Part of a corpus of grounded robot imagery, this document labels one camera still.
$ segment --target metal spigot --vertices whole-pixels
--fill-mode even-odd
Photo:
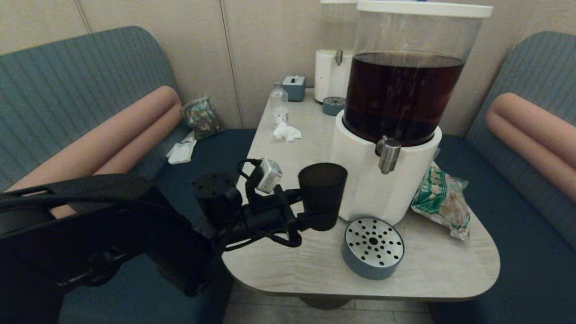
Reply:
[[[399,141],[389,138],[386,135],[382,136],[382,139],[378,141],[376,144],[376,154],[380,156],[378,168],[380,168],[382,174],[389,174],[394,171],[401,148],[402,144],[400,144]]]
[[[342,55],[344,55],[344,52],[342,50],[336,51],[336,56],[334,57],[334,59],[336,60],[337,66],[340,66],[340,64],[342,64]]]

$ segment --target peach armrest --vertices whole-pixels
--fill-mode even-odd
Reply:
[[[127,172],[176,127],[180,109],[176,91],[161,86],[62,149],[8,190]]]
[[[486,126],[576,202],[576,127],[513,93],[494,100]]]

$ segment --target green snack package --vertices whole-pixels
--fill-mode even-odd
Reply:
[[[195,130],[198,141],[224,131],[220,128],[208,97],[202,97],[185,104],[181,112],[186,125]]]
[[[412,200],[412,210],[450,228],[450,235],[470,237],[470,213],[463,186],[438,167],[431,166]]]

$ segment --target table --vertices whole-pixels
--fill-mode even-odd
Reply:
[[[305,100],[289,103],[289,125],[302,132],[302,139],[280,142],[272,135],[270,105],[266,106],[248,153],[249,158],[268,157],[283,171],[281,186],[298,187],[298,172],[307,165],[329,161],[335,117],[322,113],[313,89]],[[252,171],[246,164],[244,172]],[[244,178],[238,189],[244,203]],[[294,213],[303,211],[293,205]],[[449,230],[409,211],[395,225],[405,244],[404,259],[392,276],[381,281],[355,274],[340,252],[347,222],[338,219],[330,231],[301,232],[302,245],[289,248],[262,239],[222,256],[231,274],[246,285],[270,295],[329,299],[388,299],[418,301],[468,300],[487,291],[498,278],[498,249],[471,213],[470,240],[462,242]]]

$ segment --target tissue box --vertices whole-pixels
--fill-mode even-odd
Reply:
[[[304,77],[286,77],[282,82],[282,89],[288,93],[288,101],[304,100],[306,79]]]

